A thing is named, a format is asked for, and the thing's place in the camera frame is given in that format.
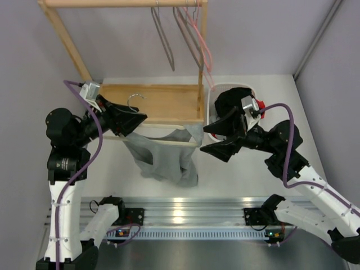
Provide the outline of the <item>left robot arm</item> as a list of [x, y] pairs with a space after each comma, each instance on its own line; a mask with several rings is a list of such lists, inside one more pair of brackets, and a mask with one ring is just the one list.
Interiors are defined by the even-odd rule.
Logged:
[[36, 269], [95, 269], [99, 247], [110, 227], [130, 230], [133, 226], [122, 198], [109, 196], [99, 202], [85, 230], [79, 227], [87, 168], [95, 159], [86, 145], [102, 140], [107, 131], [127, 136], [147, 119], [138, 108], [111, 103], [101, 95], [96, 105], [83, 118], [66, 108], [54, 109], [46, 117], [46, 135], [52, 146], [47, 161], [51, 228], [47, 250]]

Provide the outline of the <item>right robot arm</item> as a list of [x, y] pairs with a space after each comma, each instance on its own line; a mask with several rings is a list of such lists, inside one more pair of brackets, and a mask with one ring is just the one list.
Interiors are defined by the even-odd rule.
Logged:
[[299, 227], [330, 245], [335, 253], [352, 264], [359, 264], [359, 208], [329, 185], [296, 151], [302, 143], [291, 109], [282, 104], [289, 118], [265, 131], [249, 120], [258, 118], [271, 107], [261, 110], [233, 107], [223, 118], [206, 125], [205, 133], [225, 136], [224, 141], [201, 147], [201, 151], [228, 162], [243, 147], [270, 153], [265, 160], [270, 173], [282, 181], [286, 189], [294, 189], [307, 197], [321, 211], [315, 214], [280, 195], [270, 196], [262, 205], [267, 223], [284, 222]]

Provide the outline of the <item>cream hanger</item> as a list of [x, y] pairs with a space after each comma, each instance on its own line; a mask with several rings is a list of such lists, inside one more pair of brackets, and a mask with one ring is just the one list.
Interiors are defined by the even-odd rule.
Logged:
[[[130, 101], [133, 97], [140, 97], [143, 100], [145, 100], [147, 97], [140, 93], [132, 94], [128, 97], [127, 105], [130, 108]], [[148, 137], [150, 140], [162, 144], [162, 145], [171, 145], [171, 146], [181, 146], [181, 147], [198, 147], [198, 144], [196, 143], [195, 139], [190, 139], [188, 142], [185, 141], [166, 141], [159, 139], [160, 137], [165, 137], [169, 133], [171, 133], [174, 130], [185, 130], [185, 127], [183, 125], [176, 125], [176, 124], [151, 124], [151, 123], [143, 123], [135, 129], [135, 133], [138, 133], [144, 137]], [[113, 140], [113, 141], [129, 141], [128, 136], [115, 136], [115, 135], [105, 135], [104, 139], [106, 140]]]

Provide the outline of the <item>beige hanger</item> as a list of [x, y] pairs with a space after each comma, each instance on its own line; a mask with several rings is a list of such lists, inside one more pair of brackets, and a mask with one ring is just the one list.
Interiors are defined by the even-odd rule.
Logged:
[[174, 63], [174, 56], [173, 56], [172, 48], [171, 48], [171, 46], [169, 44], [169, 41], [167, 39], [167, 36], [165, 34], [165, 31], [163, 29], [163, 26], [162, 26], [161, 20], [160, 20], [159, 1], [156, 0], [155, 4], [156, 4], [155, 7], [151, 7], [151, 16], [152, 16], [152, 19], [154, 21], [157, 33], [159, 35], [162, 47], [163, 47], [164, 52], [166, 54], [167, 60], [169, 62], [170, 68], [171, 68], [172, 71], [175, 71], [175, 63]]

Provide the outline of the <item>pink hanger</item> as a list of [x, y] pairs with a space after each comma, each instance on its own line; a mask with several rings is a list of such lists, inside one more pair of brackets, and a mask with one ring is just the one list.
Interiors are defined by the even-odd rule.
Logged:
[[183, 9], [186, 14], [186, 21], [189, 21], [191, 27], [194, 29], [194, 31], [198, 37], [198, 40], [200, 43], [200, 51], [201, 51], [201, 54], [203, 57], [203, 63], [205, 65], [206, 71], [210, 74], [213, 69], [213, 57], [212, 57], [212, 53], [211, 53], [203, 35], [200, 33], [200, 31], [197, 27], [200, 3], [198, 1], [194, 1], [194, 4], [195, 4], [195, 14], [194, 15], [189, 14], [188, 7], [183, 8]]
[[185, 26], [191, 28], [190, 33], [195, 35], [195, 41], [193, 43], [198, 46], [198, 56], [195, 56], [195, 60], [197, 60], [200, 65], [198, 83], [203, 84], [203, 80], [205, 79], [210, 90], [214, 92], [215, 84], [212, 77], [213, 57], [206, 42], [207, 4], [207, 1], [194, 1], [194, 11], [192, 15], [190, 15], [188, 11], [189, 5], [183, 7], [183, 11], [186, 22]]

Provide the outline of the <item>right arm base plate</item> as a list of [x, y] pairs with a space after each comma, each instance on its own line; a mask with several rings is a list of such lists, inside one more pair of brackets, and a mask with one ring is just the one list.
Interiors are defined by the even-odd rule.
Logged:
[[243, 208], [245, 224], [247, 226], [267, 226], [268, 222], [261, 208]]

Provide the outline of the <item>black tank top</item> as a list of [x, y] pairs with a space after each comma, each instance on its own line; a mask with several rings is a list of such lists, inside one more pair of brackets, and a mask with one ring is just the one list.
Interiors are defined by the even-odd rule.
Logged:
[[222, 92], [214, 103], [217, 115], [220, 118], [223, 118], [233, 109], [233, 107], [238, 107], [239, 112], [245, 114], [241, 100], [246, 96], [255, 98], [252, 94], [252, 90], [246, 87], [235, 87]]

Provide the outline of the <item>grey tank top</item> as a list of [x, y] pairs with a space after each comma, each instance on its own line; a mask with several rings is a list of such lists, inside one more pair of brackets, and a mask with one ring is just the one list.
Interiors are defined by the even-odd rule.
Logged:
[[144, 178], [166, 181], [173, 185], [191, 188], [198, 185], [199, 177], [192, 159], [191, 146], [165, 145], [135, 132], [124, 141]]

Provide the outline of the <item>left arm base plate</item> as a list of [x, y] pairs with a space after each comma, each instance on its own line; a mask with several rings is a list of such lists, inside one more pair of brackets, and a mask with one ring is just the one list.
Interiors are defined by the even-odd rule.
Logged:
[[126, 224], [139, 224], [143, 225], [145, 217], [145, 209], [144, 208], [126, 208], [125, 209], [125, 222]]

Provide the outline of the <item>red tank top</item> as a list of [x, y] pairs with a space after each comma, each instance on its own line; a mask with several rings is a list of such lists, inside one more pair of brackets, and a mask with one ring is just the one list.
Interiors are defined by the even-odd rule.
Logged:
[[[264, 104], [263, 101], [259, 101], [259, 100], [257, 100], [257, 99], [256, 99], [256, 101], [257, 101], [257, 104], [258, 104], [260, 110], [263, 109], [263, 108], [265, 108], [265, 104]], [[261, 114], [261, 119], [263, 119], [263, 118], [264, 118], [264, 113], [260, 113], [260, 114]], [[220, 135], [220, 136], [225, 136], [225, 137], [227, 138], [227, 137], [230, 137], [230, 136], [232, 136], [232, 135]]]

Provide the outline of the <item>taupe hanger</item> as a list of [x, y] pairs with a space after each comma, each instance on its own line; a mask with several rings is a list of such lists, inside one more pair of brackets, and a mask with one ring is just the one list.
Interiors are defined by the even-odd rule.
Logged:
[[179, 7], [173, 7], [173, 16], [182, 34], [182, 37], [186, 42], [186, 45], [193, 59], [196, 62], [196, 65], [198, 66], [200, 71], [203, 71], [204, 58], [201, 51], [200, 43], [192, 32], [190, 23], [188, 22], [186, 15], [181, 12]]

